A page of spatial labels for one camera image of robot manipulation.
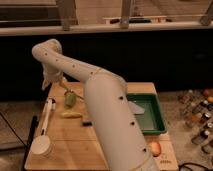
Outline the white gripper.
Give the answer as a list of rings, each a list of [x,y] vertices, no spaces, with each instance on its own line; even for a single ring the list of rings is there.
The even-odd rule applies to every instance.
[[[63,79],[63,72],[48,64],[43,64],[43,83],[42,89],[45,90],[51,83],[61,82]]]

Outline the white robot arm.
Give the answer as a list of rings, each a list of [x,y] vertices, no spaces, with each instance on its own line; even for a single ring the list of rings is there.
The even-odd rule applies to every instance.
[[[64,56],[55,39],[35,45],[32,55],[42,63],[45,84],[65,74],[83,83],[84,103],[110,171],[160,171],[129,106],[122,77]]]

